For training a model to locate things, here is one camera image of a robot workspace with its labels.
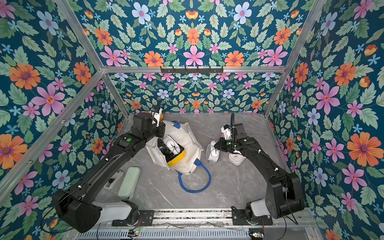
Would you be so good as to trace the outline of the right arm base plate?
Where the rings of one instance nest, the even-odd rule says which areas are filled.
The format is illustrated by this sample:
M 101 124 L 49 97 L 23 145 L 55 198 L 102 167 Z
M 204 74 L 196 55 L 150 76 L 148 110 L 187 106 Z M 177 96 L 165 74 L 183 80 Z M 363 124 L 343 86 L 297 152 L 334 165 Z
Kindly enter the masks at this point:
M 272 226 L 271 216 L 259 216 L 253 214 L 251 207 L 238 209 L 231 207 L 232 221 L 234 226 Z

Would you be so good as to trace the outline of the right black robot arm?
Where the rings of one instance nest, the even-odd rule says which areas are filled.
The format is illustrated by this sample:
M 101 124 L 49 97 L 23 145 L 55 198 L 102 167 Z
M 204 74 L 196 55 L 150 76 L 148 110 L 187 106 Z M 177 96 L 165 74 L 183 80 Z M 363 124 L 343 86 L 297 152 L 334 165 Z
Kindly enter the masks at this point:
M 267 183 L 264 198 L 249 202 L 245 207 L 247 221 L 257 222 L 263 217 L 279 219 L 292 216 L 305 208 L 300 178 L 279 167 L 262 149 L 259 142 L 249 137 L 243 124 L 225 125 L 215 149 L 239 154 L 249 160 Z

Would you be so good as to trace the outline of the yellow alarm clock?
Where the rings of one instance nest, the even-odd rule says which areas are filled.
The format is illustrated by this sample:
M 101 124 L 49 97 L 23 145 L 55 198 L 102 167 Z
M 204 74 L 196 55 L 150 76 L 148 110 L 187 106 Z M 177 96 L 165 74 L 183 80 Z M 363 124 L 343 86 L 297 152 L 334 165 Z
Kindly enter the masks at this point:
M 186 156 L 186 151 L 180 152 L 176 157 L 174 157 L 171 161 L 167 163 L 168 167 L 172 167 L 176 165 L 178 162 L 183 160 Z

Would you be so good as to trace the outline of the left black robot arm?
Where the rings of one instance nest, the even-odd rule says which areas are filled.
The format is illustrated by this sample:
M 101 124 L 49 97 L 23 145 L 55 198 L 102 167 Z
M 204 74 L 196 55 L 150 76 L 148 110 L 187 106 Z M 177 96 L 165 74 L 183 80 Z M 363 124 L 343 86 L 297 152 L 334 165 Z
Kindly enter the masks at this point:
M 96 196 L 121 166 L 133 158 L 154 137 L 165 135 L 166 124 L 155 114 L 139 113 L 131 129 L 121 134 L 108 154 L 68 190 L 52 196 L 58 217 L 80 233 L 89 231 L 100 220 L 102 207 L 94 204 Z

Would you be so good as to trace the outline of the white black twin-bell alarm clock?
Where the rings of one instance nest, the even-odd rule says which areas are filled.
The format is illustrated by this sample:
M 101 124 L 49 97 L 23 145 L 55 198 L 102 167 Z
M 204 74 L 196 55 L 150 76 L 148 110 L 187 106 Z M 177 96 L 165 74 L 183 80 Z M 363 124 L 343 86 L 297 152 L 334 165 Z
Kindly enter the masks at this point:
M 216 143 L 217 141 L 212 140 L 207 146 L 207 150 L 206 150 L 207 160 L 214 163 L 216 163 L 220 157 L 220 151 L 215 148 Z

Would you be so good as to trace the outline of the white canvas bag blue handles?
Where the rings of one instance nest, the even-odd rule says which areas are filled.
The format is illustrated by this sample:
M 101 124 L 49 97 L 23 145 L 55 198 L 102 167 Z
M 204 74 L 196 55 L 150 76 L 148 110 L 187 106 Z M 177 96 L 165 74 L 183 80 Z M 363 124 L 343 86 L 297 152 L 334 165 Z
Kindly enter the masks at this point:
M 146 149 L 153 163 L 172 170 L 178 174 L 181 188 L 190 194 L 205 191 L 211 184 L 212 176 L 201 161 L 203 148 L 193 134 L 189 123 L 178 121 L 163 121 L 165 134 L 154 137 L 146 143 Z M 182 176 L 192 174 L 197 167 L 201 167 L 208 175 L 208 182 L 199 190 L 190 190 L 183 184 Z

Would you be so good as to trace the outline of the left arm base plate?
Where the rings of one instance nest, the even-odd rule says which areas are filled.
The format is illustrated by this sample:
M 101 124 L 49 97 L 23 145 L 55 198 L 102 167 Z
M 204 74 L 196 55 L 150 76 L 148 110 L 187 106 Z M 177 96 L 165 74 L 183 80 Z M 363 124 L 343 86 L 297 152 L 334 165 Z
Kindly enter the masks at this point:
M 113 227 L 147 227 L 151 226 L 154 220 L 153 210 L 134 210 L 125 220 L 112 221 Z

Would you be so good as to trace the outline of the white square alarm clock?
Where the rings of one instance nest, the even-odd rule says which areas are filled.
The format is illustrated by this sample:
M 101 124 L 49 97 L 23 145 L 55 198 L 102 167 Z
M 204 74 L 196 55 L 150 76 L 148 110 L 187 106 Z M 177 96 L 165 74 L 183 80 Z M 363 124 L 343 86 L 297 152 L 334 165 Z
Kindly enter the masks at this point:
M 235 166 L 241 165 L 245 161 L 245 159 L 246 157 L 241 155 L 240 153 L 229 154 L 229 161 Z

